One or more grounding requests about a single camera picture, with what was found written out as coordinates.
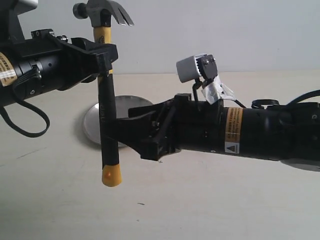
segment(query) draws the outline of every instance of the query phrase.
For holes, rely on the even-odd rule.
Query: yellow end cap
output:
[[[104,166],[102,170],[102,183],[113,188],[122,183],[120,164],[114,166]]]

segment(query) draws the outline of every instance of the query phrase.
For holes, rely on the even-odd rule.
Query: round metal base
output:
[[[131,108],[145,107],[153,105],[150,101],[130,95],[121,95],[115,97],[116,115],[118,119],[128,118],[128,110]],[[82,122],[82,128],[86,137],[95,144],[101,144],[100,123],[99,123],[99,103],[95,104],[85,114]],[[119,142],[119,148],[126,145]]]

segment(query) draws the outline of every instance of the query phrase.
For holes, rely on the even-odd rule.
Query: claw hammer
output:
[[[120,25],[133,26],[127,11],[112,0],[88,0],[87,4],[77,3],[73,14],[78,19],[91,20],[96,43],[111,43],[112,16]],[[118,142],[105,136],[110,121],[117,119],[113,71],[98,77],[99,122],[102,154],[102,182],[107,187],[116,187],[122,182],[119,164]]]

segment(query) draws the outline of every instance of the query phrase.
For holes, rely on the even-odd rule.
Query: hammer head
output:
[[[73,14],[78,19],[91,19],[93,28],[111,27],[112,16],[120,25],[133,26],[134,22],[127,11],[117,2],[111,0],[88,0],[73,7]]]

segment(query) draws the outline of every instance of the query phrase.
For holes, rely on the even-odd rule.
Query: table surface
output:
[[[319,70],[220,78],[247,106],[260,98],[286,104],[320,88]],[[175,74],[115,76],[117,95],[153,103],[191,87]],[[1,240],[319,239],[320,173],[280,162],[191,151],[153,162],[124,148],[123,183],[103,186],[100,148],[81,129],[96,101],[96,82],[31,99],[51,119],[48,133],[37,139],[0,121]],[[44,127],[18,105],[7,110],[29,131]]]

